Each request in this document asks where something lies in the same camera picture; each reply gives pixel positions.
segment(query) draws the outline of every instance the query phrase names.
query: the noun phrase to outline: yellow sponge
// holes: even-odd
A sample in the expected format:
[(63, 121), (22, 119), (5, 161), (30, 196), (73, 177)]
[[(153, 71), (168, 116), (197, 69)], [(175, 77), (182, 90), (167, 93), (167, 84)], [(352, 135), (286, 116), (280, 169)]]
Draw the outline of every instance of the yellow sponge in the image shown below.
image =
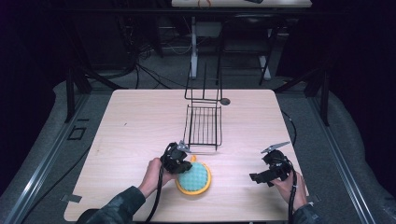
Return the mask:
[(196, 195), (205, 192), (212, 179), (209, 168), (201, 162), (196, 161), (196, 157), (191, 157), (189, 171), (179, 174), (176, 180), (177, 188), (188, 195)]

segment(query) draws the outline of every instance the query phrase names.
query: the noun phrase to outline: wooden table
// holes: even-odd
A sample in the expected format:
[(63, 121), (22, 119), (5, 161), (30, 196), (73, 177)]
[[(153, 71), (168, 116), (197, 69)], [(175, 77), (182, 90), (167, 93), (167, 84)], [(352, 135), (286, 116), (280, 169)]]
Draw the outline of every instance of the wooden table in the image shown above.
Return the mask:
[[(163, 187), (152, 221), (207, 222), (287, 220), (287, 204), (275, 187), (251, 181), (250, 173), (268, 170), (260, 153), (290, 140), (276, 96), (268, 90), (224, 90), (231, 103), (221, 107), (222, 144), (198, 155), (212, 172), (212, 184), (201, 195), (181, 193), (175, 181)], [(148, 163), (161, 157), (167, 145), (183, 138), (186, 108), (183, 90), (114, 91), (91, 151), (69, 202), (67, 221), (89, 208), (100, 208), (116, 194), (139, 186)], [(301, 172), (291, 144), (280, 148)], [(134, 216), (144, 221), (155, 192)]]

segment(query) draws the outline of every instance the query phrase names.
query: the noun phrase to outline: hand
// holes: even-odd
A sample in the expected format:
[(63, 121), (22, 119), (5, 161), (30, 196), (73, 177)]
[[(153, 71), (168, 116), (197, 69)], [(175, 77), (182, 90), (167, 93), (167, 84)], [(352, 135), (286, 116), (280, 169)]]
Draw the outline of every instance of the hand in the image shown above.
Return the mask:
[[(160, 158), (154, 158), (148, 163), (148, 169), (145, 177), (139, 186), (145, 198), (147, 198), (158, 187), (158, 176), (160, 174), (162, 163)], [(163, 186), (171, 179), (175, 179), (177, 175), (171, 175), (165, 169), (163, 170)]]
[[(298, 172), (296, 172), (296, 176), (297, 189), (294, 196), (293, 211), (296, 211), (303, 205), (307, 204), (304, 179)], [(276, 186), (277, 190), (279, 190), (279, 193), (282, 196), (283, 200), (285, 200), (286, 203), (289, 203), (290, 192), (293, 186), (293, 172), (290, 172), (288, 178), (286, 178), (284, 181), (275, 179), (272, 180), (271, 183), (273, 183)]]

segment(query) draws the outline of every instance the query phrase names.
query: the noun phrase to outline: black chair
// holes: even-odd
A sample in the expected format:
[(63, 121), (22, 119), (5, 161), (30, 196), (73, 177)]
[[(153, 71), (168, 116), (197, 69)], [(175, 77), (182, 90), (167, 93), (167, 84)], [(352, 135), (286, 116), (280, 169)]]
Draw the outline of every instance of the black chair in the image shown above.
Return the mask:
[[(226, 20), (219, 34), (218, 80), (223, 76), (222, 69), (261, 69), (261, 85), (276, 36), (285, 25), (285, 19), (273, 15), (237, 15)], [(232, 65), (223, 66), (222, 58), (229, 54), (236, 55), (237, 59), (255, 55), (258, 63), (253, 66), (241, 66), (234, 62)]]

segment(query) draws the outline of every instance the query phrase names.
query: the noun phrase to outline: jacket sleeve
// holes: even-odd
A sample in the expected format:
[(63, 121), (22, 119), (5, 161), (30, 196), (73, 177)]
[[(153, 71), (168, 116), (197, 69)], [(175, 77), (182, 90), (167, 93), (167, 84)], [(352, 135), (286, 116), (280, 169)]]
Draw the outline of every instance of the jacket sleeve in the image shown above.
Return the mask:
[(322, 217), (320, 217), (315, 208), (310, 204), (306, 204), (293, 214), (293, 223), (294, 224), (317, 224), (317, 223), (325, 223)]
[(130, 187), (94, 213), (87, 224), (132, 223), (133, 215), (145, 202), (142, 192), (136, 187)]

